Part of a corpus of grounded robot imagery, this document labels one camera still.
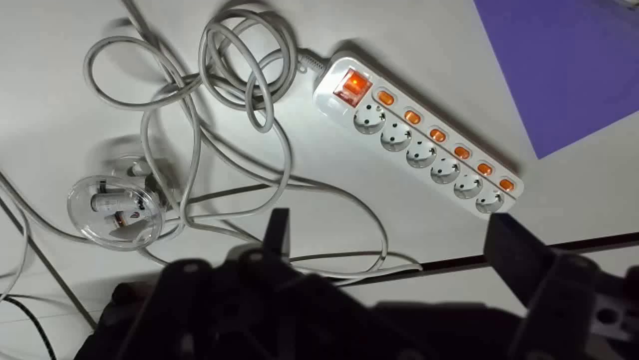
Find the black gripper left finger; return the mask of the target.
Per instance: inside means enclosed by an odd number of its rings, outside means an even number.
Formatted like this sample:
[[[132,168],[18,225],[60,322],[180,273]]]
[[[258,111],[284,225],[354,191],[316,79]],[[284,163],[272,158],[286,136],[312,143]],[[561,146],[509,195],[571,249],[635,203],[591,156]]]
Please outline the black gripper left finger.
[[[264,252],[286,257],[290,254],[290,209],[274,207],[264,234]]]

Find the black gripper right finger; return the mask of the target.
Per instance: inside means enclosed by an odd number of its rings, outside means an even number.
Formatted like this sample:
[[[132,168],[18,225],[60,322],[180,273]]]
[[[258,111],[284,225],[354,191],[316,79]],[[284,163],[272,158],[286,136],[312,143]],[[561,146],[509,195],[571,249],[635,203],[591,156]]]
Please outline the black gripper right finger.
[[[483,254],[515,297],[533,309],[555,254],[509,213],[489,216]]]

